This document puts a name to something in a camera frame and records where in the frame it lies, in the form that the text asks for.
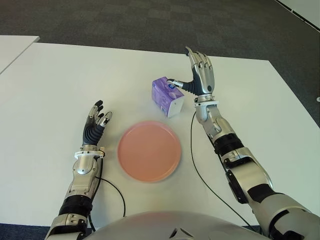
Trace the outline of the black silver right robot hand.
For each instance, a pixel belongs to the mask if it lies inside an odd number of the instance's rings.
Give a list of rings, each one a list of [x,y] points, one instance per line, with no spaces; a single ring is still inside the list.
[[[185,55],[190,60],[192,81],[183,82],[172,78],[166,81],[195,96],[212,94],[215,88],[215,77],[209,57],[199,51],[192,51],[188,46],[185,47]]]

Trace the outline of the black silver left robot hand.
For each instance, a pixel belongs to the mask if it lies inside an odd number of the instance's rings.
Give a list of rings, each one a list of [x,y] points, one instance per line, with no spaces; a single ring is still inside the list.
[[[113,113],[111,111],[103,113],[101,112],[103,108],[103,101],[99,100],[90,109],[82,133],[83,146],[97,146],[105,131],[106,125],[112,119]]]

